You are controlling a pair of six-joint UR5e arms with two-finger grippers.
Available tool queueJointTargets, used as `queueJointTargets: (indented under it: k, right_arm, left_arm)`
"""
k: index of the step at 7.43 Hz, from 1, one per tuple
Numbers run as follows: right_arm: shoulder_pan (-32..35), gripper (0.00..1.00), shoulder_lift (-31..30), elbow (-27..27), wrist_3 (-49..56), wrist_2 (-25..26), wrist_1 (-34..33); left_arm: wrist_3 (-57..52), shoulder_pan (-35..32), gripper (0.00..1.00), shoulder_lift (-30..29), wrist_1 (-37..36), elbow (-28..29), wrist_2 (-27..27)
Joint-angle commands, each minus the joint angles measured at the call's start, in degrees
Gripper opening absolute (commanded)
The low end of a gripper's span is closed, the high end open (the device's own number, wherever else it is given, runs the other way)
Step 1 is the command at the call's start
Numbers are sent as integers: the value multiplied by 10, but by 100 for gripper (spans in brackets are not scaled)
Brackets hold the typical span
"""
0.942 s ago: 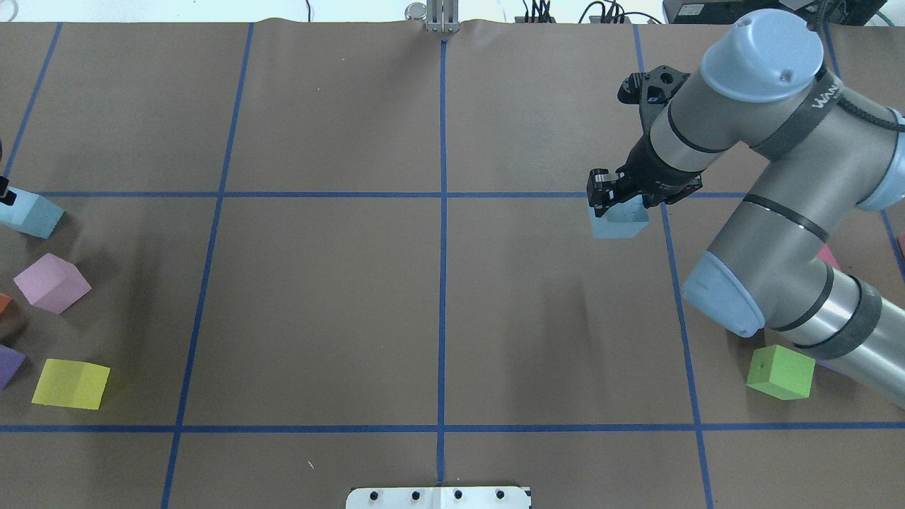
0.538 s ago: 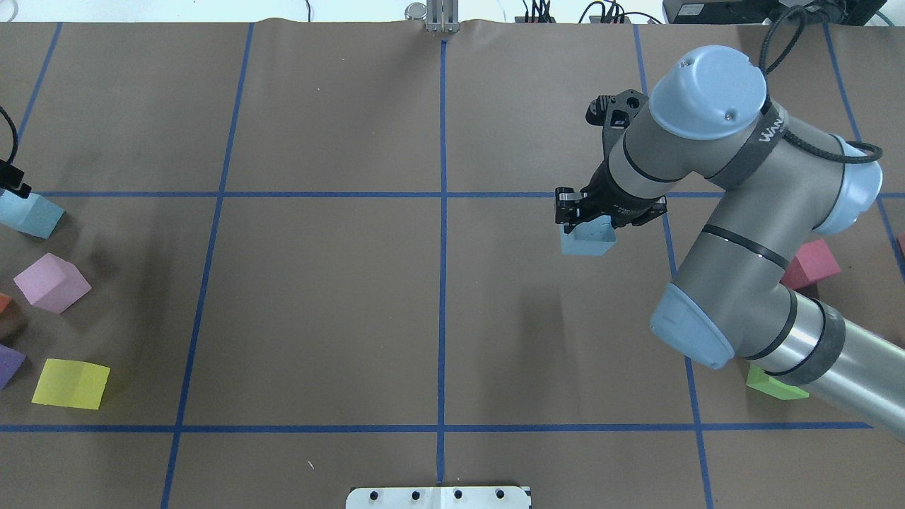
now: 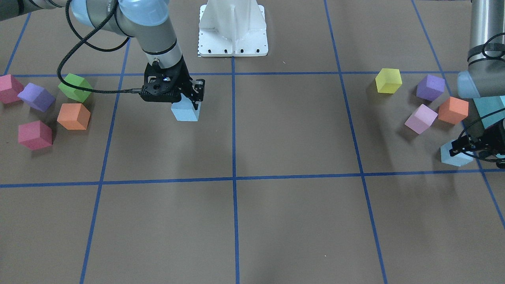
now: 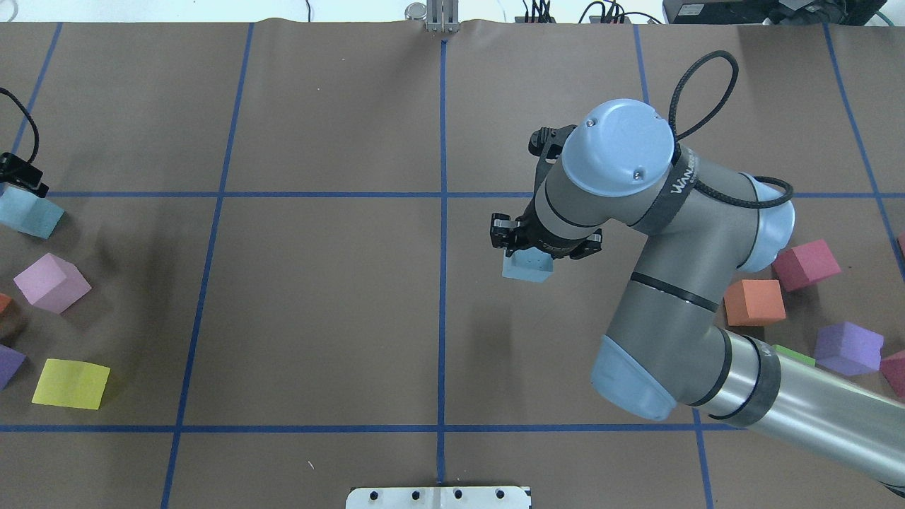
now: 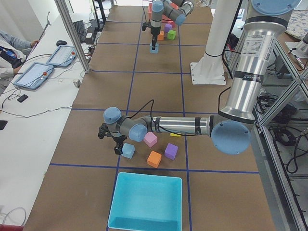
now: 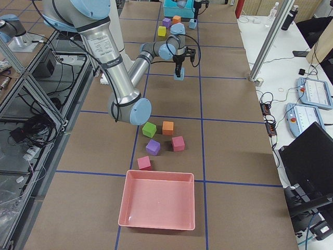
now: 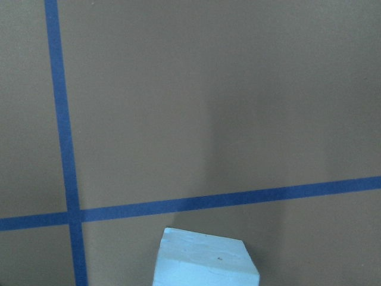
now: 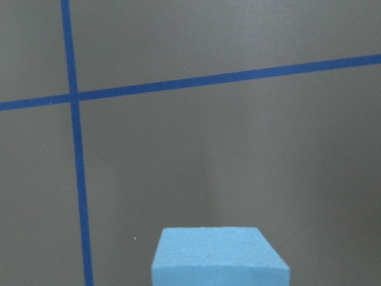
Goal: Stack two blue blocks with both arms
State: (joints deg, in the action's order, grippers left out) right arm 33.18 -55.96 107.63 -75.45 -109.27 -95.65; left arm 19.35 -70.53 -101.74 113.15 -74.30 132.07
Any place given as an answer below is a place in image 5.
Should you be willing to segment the person forearm white sleeve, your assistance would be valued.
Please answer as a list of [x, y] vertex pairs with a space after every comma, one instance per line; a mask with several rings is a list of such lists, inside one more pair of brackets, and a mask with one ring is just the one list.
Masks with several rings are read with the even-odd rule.
[[0, 46], [19, 51], [26, 51], [32, 48], [30, 41], [12, 36], [3, 30], [0, 31]]

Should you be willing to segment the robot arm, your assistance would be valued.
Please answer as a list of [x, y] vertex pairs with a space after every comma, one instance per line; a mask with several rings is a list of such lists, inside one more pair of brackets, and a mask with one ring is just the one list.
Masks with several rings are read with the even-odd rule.
[[[194, 84], [223, 83], [222, 57], [239, 0], [218, 1], [205, 53], [191, 63]], [[250, 145], [255, 122], [253, 108], [260, 92], [270, 55], [280, 34], [286, 31], [297, 0], [252, 0], [244, 24], [245, 38], [239, 62], [232, 76], [226, 105], [210, 117], [162, 117], [123, 115], [116, 107], [103, 113], [99, 138], [111, 137], [116, 142], [115, 153], [122, 154], [125, 139], [141, 142], [149, 132], [168, 132], [181, 136], [207, 135], [214, 146], [226, 154], [240, 154]]]
[[194, 0], [154, 0], [152, 2], [152, 18], [150, 20], [151, 52], [158, 51], [157, 39], [160, 34], [162, 16], [166, 16], [180, 26], [185, 21], [186, 16], [194, 10], [194, 7]]

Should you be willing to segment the person hand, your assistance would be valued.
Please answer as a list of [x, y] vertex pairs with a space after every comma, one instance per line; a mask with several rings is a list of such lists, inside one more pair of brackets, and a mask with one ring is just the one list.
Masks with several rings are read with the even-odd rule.
[[34, 41], [30, 42], [31, 48], [34, 48], [38, 43], [39, 43], [39, 40], [34, 40]]

